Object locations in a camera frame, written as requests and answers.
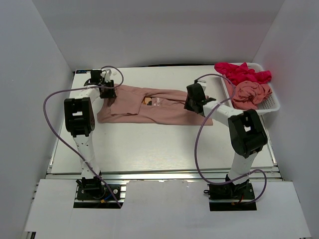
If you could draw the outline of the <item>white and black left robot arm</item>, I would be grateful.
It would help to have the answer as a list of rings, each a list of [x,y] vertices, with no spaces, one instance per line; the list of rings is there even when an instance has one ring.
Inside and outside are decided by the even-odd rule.
[[[91,70],[91,78],[85,89],[73,98],[64,100],[66,130],[71,134],[81,155],[81,180],[79,185],[85,194],[94,199],[101,199],[106,194],[106,187],[101,182],[101,170],[97,164],[93,130],[95,117],[92,103],[103,97],[115,97],[114,81],[110,79],[111,70]]]

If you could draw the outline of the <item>dusty pink t shirt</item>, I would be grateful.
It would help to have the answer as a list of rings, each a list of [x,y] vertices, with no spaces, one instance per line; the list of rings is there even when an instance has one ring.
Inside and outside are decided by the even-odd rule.
[[[115,93],[116,98],[104,99],[98,123],[201,125],[204,121],[203,116],[184,108],[184,91],[121,85]]]

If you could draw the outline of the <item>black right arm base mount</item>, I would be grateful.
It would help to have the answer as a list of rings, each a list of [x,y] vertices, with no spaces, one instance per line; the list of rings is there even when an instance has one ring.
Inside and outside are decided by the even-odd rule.
[[[234,191],[230,184],[212,185],[203,191],[209,198],[209,209],[211,212],[234,212],[234,211],[256,211],[256,203],[249,203],[255,199],[251,183]]]

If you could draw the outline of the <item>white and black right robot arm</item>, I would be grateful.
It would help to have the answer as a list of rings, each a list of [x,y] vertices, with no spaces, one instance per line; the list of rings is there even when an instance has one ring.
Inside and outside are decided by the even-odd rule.
[[[249,182],[249,175],[252,173],[250,170],[256,156],[268,142],[260,117],[255,110],[237,110],[225,105],[225,101],[218,102],[214,98],[207,98],[202,85],[199,83],[193,83],[186,89],[187,97],[184,108],[204,117],[194,145],[194,160],[197,172],[205,182],[211,185],[225,185],[225,192],[228,197],[238,198],[243,193],[243,187]],[[224,183],[214,183],[206,179],[198,164],[198,142],[208,119],[216,120],[229,129],[234,159]]]

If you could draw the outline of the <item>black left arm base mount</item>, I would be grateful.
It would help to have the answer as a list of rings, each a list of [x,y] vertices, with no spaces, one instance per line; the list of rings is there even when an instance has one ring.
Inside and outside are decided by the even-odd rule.
[[[109,185],[116,199],[122,206],[125,199],[126,185]],[[86,193],[82,186],[77,186],[75,199],[73,203],[75,209],[120,209],[110,191],[105,187],[104,194],[99,197],[93,197]]]

